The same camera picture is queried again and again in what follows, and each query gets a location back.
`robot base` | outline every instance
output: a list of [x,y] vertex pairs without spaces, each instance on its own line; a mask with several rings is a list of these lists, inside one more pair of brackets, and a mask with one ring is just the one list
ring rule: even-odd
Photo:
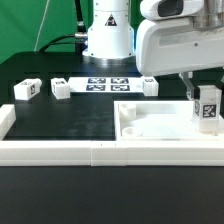
[[83,52],[83,61],[84,62],[90,62],[97,65],[126,65],[126,64],[132,64],[135,63],[136,58],[135,55],[126,57],[126,58],[97,58],[93,56],[88,55],[88,51]]

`white platform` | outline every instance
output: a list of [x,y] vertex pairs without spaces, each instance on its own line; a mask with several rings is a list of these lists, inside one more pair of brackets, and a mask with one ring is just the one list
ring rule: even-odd
[[[135,102],[132,123],[120,122],[120,103],[127,102],[114,104],[116,141],[0,141],[0,166],[224,166],[222,118],[218,136],[203,135],[189,123],[192,102]],[[139,124],[142,136],[121,136],[125,125]]]
[[[136,105],[136,118],[122,120],[119,107]],[[218,135],[203,134],[192,122],[192,101],[117,101],[114,104],[116,140],[138,141],[224,141],[224,120],[220,116]],[[138,128],[141,136],[122,136],[127,127]]]

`block with marker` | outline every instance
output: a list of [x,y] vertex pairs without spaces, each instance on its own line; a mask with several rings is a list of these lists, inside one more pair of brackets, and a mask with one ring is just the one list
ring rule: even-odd
[[25,79],[14,86],[16,100],[29,100],[40,92],[40,79]]
[[57,100],[70,98],[70,86],[64,78],[51,79],[51,91]]
[[158,96],[159,84],[154,77],[142,76],[142,90],[145,96]]

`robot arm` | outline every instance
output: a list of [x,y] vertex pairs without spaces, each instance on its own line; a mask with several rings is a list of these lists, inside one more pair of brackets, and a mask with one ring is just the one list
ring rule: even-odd
[[223,66],[223,2],[143,0],[146,20],[136,41],[139,72],[157,76]]
[[199,12],[204,0],[144,0],[141,13],[148,20],[184,17]]

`white robot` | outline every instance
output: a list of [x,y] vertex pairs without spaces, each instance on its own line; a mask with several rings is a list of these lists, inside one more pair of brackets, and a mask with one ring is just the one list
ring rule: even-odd
[[122,65],[135,60],[134,30],[129,24],[130,0],[94,0],[94,22],[88,29],[83,59],[100,65]]
[[195,99],[194,115],[201,132],[215,132],[222,91],[199,86],[195,97],[192,71],[224,66],[223,0],[143,0],[146,18],[139,26],[136,63],[144,76],[179,73],[187,96]]

